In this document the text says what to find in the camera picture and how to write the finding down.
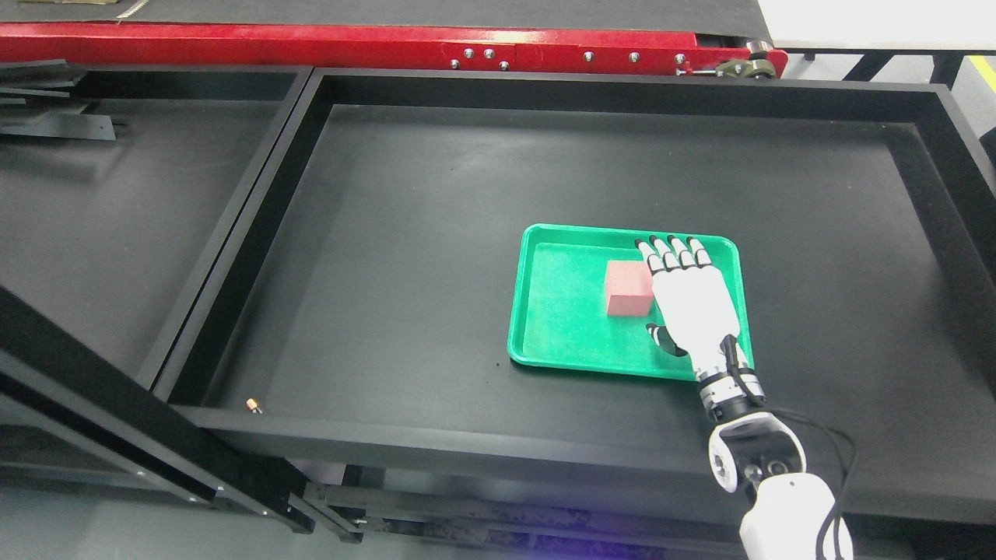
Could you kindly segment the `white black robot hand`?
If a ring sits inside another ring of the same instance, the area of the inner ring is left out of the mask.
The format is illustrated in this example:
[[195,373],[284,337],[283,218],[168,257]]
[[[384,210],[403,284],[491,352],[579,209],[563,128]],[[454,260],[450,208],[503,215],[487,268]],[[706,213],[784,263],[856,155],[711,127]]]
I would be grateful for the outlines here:
[[634,240],[650,271],[662,325],[647,332],[668,352],[683,351],[695,380],[727,371],[724,340],[740,339],[742,326],[724,276],[700,239],[693,236]]

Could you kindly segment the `white robot forearm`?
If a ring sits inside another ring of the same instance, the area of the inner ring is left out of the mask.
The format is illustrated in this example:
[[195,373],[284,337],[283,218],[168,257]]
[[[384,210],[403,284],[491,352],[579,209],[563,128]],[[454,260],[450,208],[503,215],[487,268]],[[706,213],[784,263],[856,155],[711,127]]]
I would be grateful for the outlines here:
[[709,464],[728,493],[744,492],[751,506],[738,533],[749,559],[854,559],[850,529],[837,492],[808,469],[786,411],[769,406],[750,369],[698,369],[695,380],[713,428]]

